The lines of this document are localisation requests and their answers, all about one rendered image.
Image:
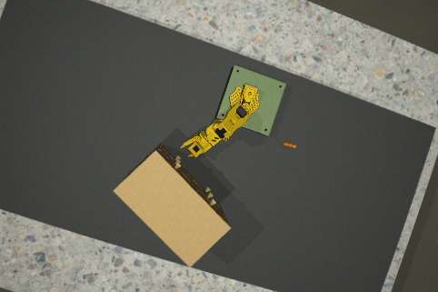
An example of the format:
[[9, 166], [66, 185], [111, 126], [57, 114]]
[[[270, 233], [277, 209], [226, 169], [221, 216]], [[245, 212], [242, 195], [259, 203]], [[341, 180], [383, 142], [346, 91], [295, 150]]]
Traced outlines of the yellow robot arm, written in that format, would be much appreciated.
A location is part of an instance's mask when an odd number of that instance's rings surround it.
[[256, 94], [256, 92], [256, 89], [248, 86], [244, 86], [244, 88], [237, 86], [235, 88], [235, 91], [229, 96], [231, 109], [226, 113], [225, 118], [215, 120], [206, 129], [209, 144], [214, 146], [220, 140], [227, 141], [227, 138], [229, 139], [229, 136], [236, 129], [247, 122], [250, 114], [259, 107], [259, 94]]

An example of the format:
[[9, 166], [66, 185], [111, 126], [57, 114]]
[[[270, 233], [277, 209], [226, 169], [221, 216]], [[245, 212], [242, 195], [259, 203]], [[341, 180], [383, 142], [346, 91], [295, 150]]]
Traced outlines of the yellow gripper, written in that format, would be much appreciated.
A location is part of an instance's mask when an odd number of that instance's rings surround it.
[[[187, 145], [192, 144], [188, 150], [191, 152], [190, 156], [198, 157], [200, 154], [205, 153], [207, 150], [209, 150], [213, 145], [209, 144], [208, 138], [206, 137], [206, 133], [204, 131], [201, 131], [200, 133], [196, 134], [195, 137], [193, 136], [189, 140], [185, 141], [181, 148], [184, 148]], [[197, 143], [196, 143], [197, 142]]]

